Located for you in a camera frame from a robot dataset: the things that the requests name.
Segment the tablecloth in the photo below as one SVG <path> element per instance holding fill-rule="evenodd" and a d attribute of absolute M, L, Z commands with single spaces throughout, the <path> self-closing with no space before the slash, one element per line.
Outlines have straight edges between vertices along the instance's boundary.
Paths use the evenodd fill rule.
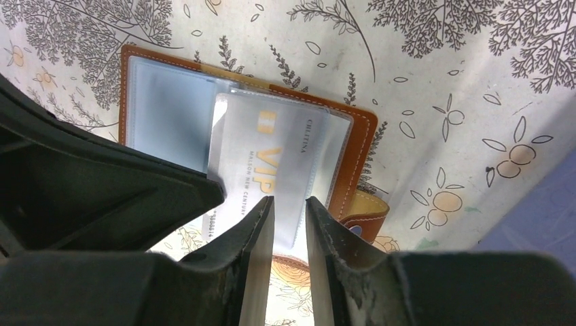
<path fill-rule="evenodd" d="M 118 139 L 133 43 L 375 111 L 362 179 L 384 251 L 468 249 L 575 145 L 575 0 L 0 0 L 0 72 Z M 154 247 L 175 259 L 199 227 Z M 267 323 L 310 325 L 308 275 L 273 266 Z"/>

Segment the blue surface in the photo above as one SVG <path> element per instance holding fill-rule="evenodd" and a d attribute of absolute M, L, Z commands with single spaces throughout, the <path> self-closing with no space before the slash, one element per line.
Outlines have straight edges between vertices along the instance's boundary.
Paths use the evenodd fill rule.
<path fill-rule="evenodd" d="M 230 82 L 131 57 L 127 145 L 206 173 L 216 94 Z"/>
<path fill-rule="evenodd" d="M 569 154 L 474 250 L 543 251 L 576 276 L 576 151 Z"/>

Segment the black plastic part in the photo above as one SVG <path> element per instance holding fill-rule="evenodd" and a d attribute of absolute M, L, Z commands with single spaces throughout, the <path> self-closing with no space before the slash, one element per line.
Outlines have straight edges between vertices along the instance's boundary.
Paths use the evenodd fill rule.
<path fill-rule="evenodd" d="M 317 325 L 574 325 L 576 285 L 530 253 L 387 255 L 311 198 L 306 236 Z"/>
<path fill-rule="evenodd" d="M 147 250 L 223 202 L 206 175 L 60 122 L 0 78 L 0 251 Z"/>
<path fill-rule="evenodd" d="M 264 325 L 274 201 L 181 263 L 152 253 L 26 253 L 0 264 L 0 325 Z"/>

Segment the white patterned fabric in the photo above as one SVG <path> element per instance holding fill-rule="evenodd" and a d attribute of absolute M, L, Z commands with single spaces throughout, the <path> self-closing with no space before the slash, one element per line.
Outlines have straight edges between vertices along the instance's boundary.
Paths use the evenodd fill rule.
<path fill-rule="evenodd" d="M 0 0 L 0 72 L 111 140 L 127 43 L 373 110 L 380 127 L 362 178 L 391 207 L 376 245 L 468 249 L 574 148 L 575 6 Z M 154 250 L 179 259 L 202 244 L 198 230 Z M 292 272 L 273 270 L 270 325 L 313 323 L 307 276 Z"/>

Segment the leaf print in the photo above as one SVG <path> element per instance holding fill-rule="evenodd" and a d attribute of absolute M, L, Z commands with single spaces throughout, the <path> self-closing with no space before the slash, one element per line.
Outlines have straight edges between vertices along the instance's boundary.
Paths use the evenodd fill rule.
<path fill-rule="evenodd" d="M 488 47 L 495 56 L 521 47 L 510 62 L 512 76 L 530 78 L 536 93 L 552 86 L 574 89 L 575 14 L 575 0 L 509 0 L 498 13 Z"/>
<path fill-rule="evenodd" d="M 447 185 L 445 189 L 462 189 L 463 185 Z"/>
<path fill-rule="evenodd" d="M 202 61 L 200 60 L 200 51 L 196 50 L 194 52 L 194 62 L 196 63 L 202 63 Z"/>
<path fill-rule="evenodd" d="M 190 8 L 185 3 L 184 3 L 184 14 L 186 15 L 186 17 L 190 18 Z"/>
<path fill-rule="evenodd" d="M 416 135 L 414 134 L 412 127 L 407 122 L 405 122 L 405 121 L 400 122 L 399 127 L 400 127 L 400 131 L 402 131 L 404 136 L 411 138 L 411 139 L 416 138 Z"/>
<path fill-rule="evenodd" d="M 194 228 L 180 227 L 176 233 L 182 237 L 182 249 L 186 253 L 191 253 L 206 244 L 205 241 L 200 239 L 200 232 Z"/>
<path fill-rule="evenodd" d="M 366 46 L 366 50 L 368 51 L 368 56 L 370 57 L 370 62 L 372 64 L 372 75 L 374 76 L 374 82 L 376 82 L 376 66 L 374 66 L 372 51 L 370 51 L 368 42 L 360 30 L 357 21 L 354 19 L 354 16 L 352 16 L 346 0 L 335 0 L 333 6 L 326 7 L 322 1 L 310 0 L 310 2 L 305 2 L 305 0 L 301 0 L 299 5 L 296 5 L 286 14 L 290 16 L 290 21 L 295 20 L 298 15 L 304 17 L 304 22 L 309 22 L 314 17 L 322 17 L 325 22 L 334 22 L 333 29 L 339 29 L 339 35 L 342 35 L 345 32 L 350 34 L 360 34 L 362 41 Z"/>
<path fill-rule="evenodd" d="M 488 103 L 492 103 L 494 105 L 502 105 L 500 100 L 497 97 L 495 97 L 494 95 L 484 94 L 482 98 Z"/>
<path fill-rule="evenodd" d="M 446 103 L 446 112 L 450 112 L 451 106 L 452 106 L 452 93 L 449 93 L 448 102 Z"/>
<path fill-rule="evenodd" d="M 486 183 L 488 184 L 488 188 L 492 186 L 492 182 L 494 181 L 495 176 L 494 168 L 487 168 L 486 169 Z"/>
<path fill-rule="evenodd" d="M 491 149 L 495 149 L 497 151 L 503 151 L 506 152 L 506 146 L 504 146 L 504 144 L 500 143 L 499 141 L 495 141 L 494 139 L 482 139 L 482 141 Z"/>
<path fill-rule="evenodd" d="M 526 118 L 524 116 L 520 117 L 518 125 L 514 130 L 514 143 L 519 143 L 522 138 L 524 138 L 524 133 L 526 132 Z"/>
<path fill-rule="evenodd" d="M 69 124 L 72 124 L 74 126 L 81 126 L 82 122 L 80 120 L 78 120 L 72 113 L 64 110 L 64 108 L 58 104 L 58 101 L 56 100 L 56 95 L 54 95 L 54 93 L 52 93 L 52 92 L 48 93 L 47 97 L 48 97 L 48 101 L 47 101 L 48 104 L 50 104 L 52 106 L 51 111 L 54 112 L 54 115 L 59 120 L 66 121 Z M 42 105 L 41 101 L 39 100 L 39 95 L 35 91 L 33 91 L 33 93 L 32 93 L 32 98 L 34 99 L 34 101 L 36 103 L 39 103 L 40 105 Z"/>
<path fill-rule="evenodd" d="M 114 124 L 105 124 L 101 119 L 100 116 L 94 113 L 90 113 L 84 109 L 84 106 L 81 102 L 77 101 L 73 94 L 70 96 L 70 101 L 72 103 L 72 109 L 78 112 L 78 116 L 84 118 L 88 121 L 87 124 L 74 124 L 77 127 L 83 128 L 86 131 L 92 131 L 95 128 L 106 128 L 115 126 L 118 124 L 117 122 Z"/>
<path fill-rule="evenodd" d="M 276 51 L 276 48 L 272 44 L 270 44 L 270 50 L 272 50 L 272 54 L 276 57 L 276 61 L 278 62 L 278 68 L 283 70 L 281 75 L 282 77 L 284 77 L 284 79 L 282 79 L 284 84 L 293 90 L 297 90 L 297 88 L 300 86 L 301 81 L 300 76 L 296 77 L 296 73 L 294 72 L 294 70 L 290 70 L 290 66 L 286 63 L 286 60 L 280 55 L 279 52 Z M 308 86 L 300 89 L 299 91 L 307 93 Z"/>
<path fill-rule="evenodd" d="M 26 89 L 26 92 L 28 93 L 28 96 L 32 99 L 32 101 L 34 101 L 36 104 L 46 109 L 46 106 L 44 105 L 44 103 L 42 103 L 42 99 L 40 98 L 40 94 L 38 93 L 38 91 L 29 86 Z"/>
<path fill-rule="evenodd" d="M 312 52 L 313 54 L 316 54 L 317 56 L 320 55 L 321 49 L 318 46 L 318 44 L 312 42 L 312 41 L 306 41 L 306 46 L 308 47 L 308 50 L 310 50 L 310 52 Z"/>
<path fill-rule="evenodd" d="M 40 61 L 75 62 L 100 107 L 120 103 L 120 49 L 139 41 L 170 47 L 169 0 L 0 0 L 6 26 L 24 23 Z"/>
<path fill-rule="evenodd" d="M 353 103 L 356 100 L 356 78 L 353 73 L 349 73 L 348 79 L 348 92 L 346 93 L 347 97 L 344 97 L 344 102 L 355 107 L 356 104 Z"/>
<path fill-rule="evenodd" d="M 438 175 L 436 176 L 436 185 L 438 186 L 438 188 L 442 188 L 444 186 L 444 183 L 446 182 L 446 173 L 444 172 L 444 169 L 441 167 L 438 170 Z"/>
<path fill-rule="evenodd" d="M 291 319 L 282 319 L 275 321 L 273 324 L 266 322 L 264 323 L 264 326 L 296 326 L 296 321 Z"/>
<path fill-rule="evenodd" d="M 454 51 L 466 44 L 465 33 L 478 34 L 495 23 L 492 11 L 503 0 L 372 0 L 368 12 L 378 12 L 374 26 L 393 26 L 405 37 L 402 52 L 422 58 L 448 44 Z"/>
<path fill-rule="evenodd" d="M 542 135 L 534 138 L 532 140 L 532 144 L 544 144 L 551 141 L 552 139 L 554 139 L 554 137 L 548 135 Z"/>
<path fill-rule="evenodd" d="M 426 219 L 425 216 L 422 216 L 421 218 L 417 219 L 412 226 L 410 227 L 411 230 L 417 228 L 418 226 L 422 225 L 422 223 L 424 223 L 424 220 Z"/>
<path fill-rule="evenodd" d="M 448 141 L 448 133 L 450 132 L 450 121 L 447 117 L 444 118 L 444 123 L 442 124 L 442 138 L 444 142 Z"/>
<path fill-rule="evenodd" d="M 444 109 L 441 109 L 441 108 L 435 107 L 435 106 L 432 106 L 432 107 L 433 107 L 434 109 L 436 109 L 437 111 L 439 111 L 440 113 L 446 114 L 446 111 L 444 111 Z"/>
<path fill-rule="evenodd" d="M 370 145 L 370 150 L 368 151 L 368 156 L 366 157 L 366 162 L 364 163 L 364 168 L 362 169 L 362 175 L 360 175 L 361 181 L 368 181 L 372 177 L 369 176 L 371 174 L 372 165 L 370 162 L 374 161 L 374 155 L 376 154 L 376 150 L 380 144 L 382 138 L 384 138 L 384 131 L 386 130 L 386 126 L 388 126 L 388 122 L 384 121 L 376 133 L 374 133 L 374 138 L 372 139 L 372 144 Z M 364 183 L 363 185 L 359 185 L 358 189 L 363 190 L 369 194 L 376 193 L 376 188 L 369 183 Z"/>
<path fill-rule="evenodd" d="M 216 12 L 216 8 L 214 7 L 214 4 L 212 3 L 211 0 L 204 0 L 204 3 L 206 4 L 206 6 L 208 7 L 208 9 L 210 9 L 210 11 L 218 16 L 218 12 Z"/>
<path fill-rule="evenodd" d="M 424 206 L 430 206 L 430 204 L 428 203 L 428 200 L 426 200 L 426 198 L 424 198 L 424 196 L 420 195 L 420 193 L 415 192 L 414 190 L 410 190 L 410 193 L 412 194 L 412 197 L 414 197 L 414 199 L 421 203 Z"/>
<path fill-rule="evenodd" d="M 82 90 L 78 88 L 78 86 L 76 86 L 76 92 L 78 92 L 78 94 L 80 94 L 80 96 L 86 97 L 86 96 L 84 96 L 84 93 L 82 92 Z"/>
<path fill-rule="evenodd" d="M 220 43 L 221 44 L 218 47 L 220 48 L 221 51 L 219 51 L 218 54 L 222 58 L 224 58 L 223 61 L 220 61 L 220 64 L 224 66 L 224 68 L 226 68 L 226 70 L 228 71 L 233 71 L 235 73 L 242 73 L 242 70 L 244 70 L 244 66 L 238 66 L 236 69 L 234 69 L 234 66 L 236 65 L 236 59 L 232 58 L 232 51 L 229 49 L 228 39 L 226 38 L 226 35 L 220 38 Z"/>

